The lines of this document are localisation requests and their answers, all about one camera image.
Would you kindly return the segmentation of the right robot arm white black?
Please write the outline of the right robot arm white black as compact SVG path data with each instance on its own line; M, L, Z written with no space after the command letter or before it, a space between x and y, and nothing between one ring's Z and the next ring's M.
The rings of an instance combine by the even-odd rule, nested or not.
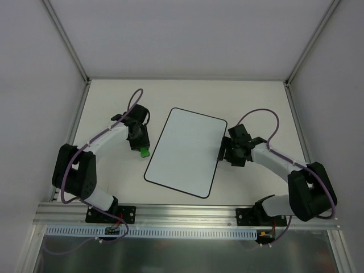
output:
M325 167L319 162L300 163L271 148L269 141L252 138L243 124L228 130L222 138L219 161L233 167L252 162L270 170L288 185L288 194L270 195L255 202L248 215L260 225L268 225L277 216L295 216L307 222L313 218L328 218L336 213L337 197Z

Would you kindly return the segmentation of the white whiteboard black frame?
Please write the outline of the white whiteboard black frame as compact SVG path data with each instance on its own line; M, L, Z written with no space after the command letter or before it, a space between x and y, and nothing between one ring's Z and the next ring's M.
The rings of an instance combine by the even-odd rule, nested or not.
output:
M208 198L227 125L221 118L172 108L144 173L145 181Z

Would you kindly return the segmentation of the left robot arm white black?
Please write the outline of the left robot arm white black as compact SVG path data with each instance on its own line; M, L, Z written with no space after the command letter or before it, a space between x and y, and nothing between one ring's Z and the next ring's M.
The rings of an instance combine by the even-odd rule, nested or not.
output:
M118 200L97 186L97 160L112 148L127 141L132 151L142 158L150 155L147 124L150 111L142 105L129 107L123 115L117 114L112 124L81 145L64 144L60 147L52 177L52 185L69 193L76 200L98 210L105 222L118 217Z

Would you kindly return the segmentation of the green whiteboard eraser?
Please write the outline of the green whiteboard eraser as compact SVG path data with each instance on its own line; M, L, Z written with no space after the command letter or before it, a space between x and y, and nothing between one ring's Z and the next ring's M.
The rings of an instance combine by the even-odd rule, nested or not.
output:
M141 147L140 148L140 156L142 158L146 158L150 156L150 151L148 147Z

